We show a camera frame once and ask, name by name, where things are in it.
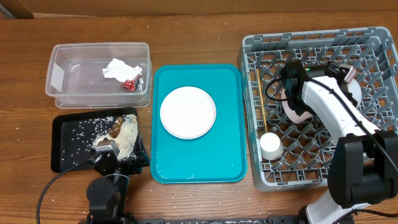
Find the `white pink bowl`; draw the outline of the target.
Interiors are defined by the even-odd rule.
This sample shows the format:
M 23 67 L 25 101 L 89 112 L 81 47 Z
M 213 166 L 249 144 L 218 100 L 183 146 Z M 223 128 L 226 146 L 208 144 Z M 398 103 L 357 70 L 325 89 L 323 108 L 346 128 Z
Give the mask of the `white pink bowl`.
M 352 80 L 349 84 L 342 84 L 342 89 L 344 94 L 351 93 L 352 98 L 356 101 L 354 102 L 352 100 L 352 104 L 355 106 L 356 109 L 359 108 L 361 102 L 362 102 L 362 93 L 361 93 L 361 87 L 359 83 L 354 79 Z M 287 115 L 287 117 L 295 124 L 299 124 L 302 121 L 305 121 L 306 119 L 312 118 L 313 115 L 307 111 L 305 111 L 303 114 L 298 115 L 294 110 L 290 109 L 288 103 L 286 101 L 282 102 L 283 109 Z

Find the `wooden chopstick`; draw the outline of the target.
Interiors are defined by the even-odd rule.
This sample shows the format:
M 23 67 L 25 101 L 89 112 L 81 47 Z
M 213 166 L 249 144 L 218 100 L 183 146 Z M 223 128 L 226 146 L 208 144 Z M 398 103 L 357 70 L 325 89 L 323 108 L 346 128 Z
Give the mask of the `wooden chopstick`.
M 268 128 L 267 128 L 267 120 L 266 120 L 266 111 L 264 107 L 264 99 L 262 95 L 262 85 L 261 85 L 261 78 L 260 78 L 260 69 L 256 69 L 256 80 L 257 80 L 257 86 L 258 86 L 258 92 L 259 92 L 259 98 L 260 98 L 260 105 L 261 105 L 261 114 L 262 114 L 262 120 L 264 123 L 264 133 L 268 133 Z

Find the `white cup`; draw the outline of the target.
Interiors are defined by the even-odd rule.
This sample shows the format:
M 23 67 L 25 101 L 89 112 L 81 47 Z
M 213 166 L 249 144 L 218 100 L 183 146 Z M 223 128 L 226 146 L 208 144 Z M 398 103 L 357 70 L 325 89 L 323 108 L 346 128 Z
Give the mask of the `white cup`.
M 259 144 L 262 157 L 269 161 L 278 159 L 284 151 L 280 137 L 274 133 L 263 134 L 259 140 Z

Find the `red snack wrapper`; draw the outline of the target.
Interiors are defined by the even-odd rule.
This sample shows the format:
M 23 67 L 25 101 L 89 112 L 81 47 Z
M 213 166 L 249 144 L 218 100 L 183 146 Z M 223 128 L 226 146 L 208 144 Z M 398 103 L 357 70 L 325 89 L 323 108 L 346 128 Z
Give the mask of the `red snack wrapper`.
M 136 77 L 133 80 L 126 80 L 125 82 L 121 82 L 119 84 L 129 91 L 141 91 L 143 79 L 142 77 Z

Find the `white napkin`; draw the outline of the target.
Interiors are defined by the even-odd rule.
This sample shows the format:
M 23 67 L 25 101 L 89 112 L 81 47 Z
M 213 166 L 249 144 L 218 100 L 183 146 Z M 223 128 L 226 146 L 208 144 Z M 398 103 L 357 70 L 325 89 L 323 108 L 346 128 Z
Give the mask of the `white napkin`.
M 133 81 L 142 75 L 143 69 L 140 66 L 129 66 L 119 59 L 112 59 L 106 68 L 102 69 L 105 78 L 115 78 L 118 82 Z

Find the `white rice pile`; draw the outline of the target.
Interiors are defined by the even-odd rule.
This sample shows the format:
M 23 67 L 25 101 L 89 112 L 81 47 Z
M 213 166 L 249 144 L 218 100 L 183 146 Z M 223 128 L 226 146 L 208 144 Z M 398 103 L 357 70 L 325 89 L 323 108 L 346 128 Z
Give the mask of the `white rice pile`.
M 121 124 L 118 124 L 119 133 L 116 137 L 112 137 L 109 132 L 114 129 L 114 125 L 120 119 L 122 120 L 122 122 Z M 117 118 L 113 118 L 112 121 L 111 117 L 109 117 L 108 124 L 110 125 L 110 127 L 104 128 L 102 133 L 96 136 L 92 143 L 92 147 L 95 148 L 98 143 L 105 138 L 109 140 L 114 140 L 119 148 L 118 161 L 126 161 L 130 157 L 135 158 L 135 156 L 132 155 L 132 151 L 134 149 L 134 145 L 138 136 L 137 116 L 134 114 L 126 114 Z

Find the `brown mushroom piece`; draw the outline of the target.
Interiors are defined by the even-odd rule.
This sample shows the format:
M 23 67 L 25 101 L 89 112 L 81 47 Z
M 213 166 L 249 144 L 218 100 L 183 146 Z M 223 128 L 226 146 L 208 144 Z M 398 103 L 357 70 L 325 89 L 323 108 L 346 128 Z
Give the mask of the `brown mushroom piece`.
M 121 126 L 123 124 L 123 117 L 117 117 L 116 121 L 114 122 L 113 126 L 111 127 L 111 129 L 109 130 L 109 135 L 112 138 L 117 138 L 117 136 L 119 135 L 120 131 L 121 131 Z

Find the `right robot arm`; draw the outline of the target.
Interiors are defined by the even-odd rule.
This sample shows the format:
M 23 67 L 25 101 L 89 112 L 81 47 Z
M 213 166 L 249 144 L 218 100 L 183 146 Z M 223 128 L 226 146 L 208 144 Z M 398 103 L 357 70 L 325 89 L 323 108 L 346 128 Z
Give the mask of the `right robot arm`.
M 302 207 L 295 223 L 353 223 L 359 212 L 397 217 L 367 208 L 397 196 L 397 134 L 379 129 L 358 111 L 361 89 L 355 75 L 348 64 L 304 67 L 291 60 L 267 84 L 281 82 L 279 102 L 291 121 L 317 116 L 336 145 L 327 191 Z

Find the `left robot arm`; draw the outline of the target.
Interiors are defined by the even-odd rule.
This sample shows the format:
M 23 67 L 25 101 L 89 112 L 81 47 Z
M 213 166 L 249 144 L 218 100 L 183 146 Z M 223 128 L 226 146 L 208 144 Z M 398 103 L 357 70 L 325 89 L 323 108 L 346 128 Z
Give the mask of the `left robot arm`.
M 147 155 L 129 161 L 118 161 L 114 155 L 95 156 L 90 163 L 102 176 L 93 180 L 86 190 L 89 214 L 86 223 L 137 223 L 133 214 L 125 211 L 129 176 L 140 174 L 150 164 Z

